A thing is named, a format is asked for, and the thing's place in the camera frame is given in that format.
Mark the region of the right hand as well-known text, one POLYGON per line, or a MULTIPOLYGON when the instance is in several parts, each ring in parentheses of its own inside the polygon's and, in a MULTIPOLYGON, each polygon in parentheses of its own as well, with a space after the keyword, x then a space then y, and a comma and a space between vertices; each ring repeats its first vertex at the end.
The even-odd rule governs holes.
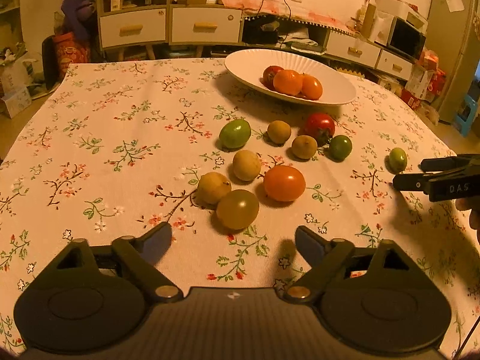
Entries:
POLYGON ((480 242, 480 197, 466 197, 456 200, 456 209, 458 211, 469 212, 469 225, 477 235, 480 242))

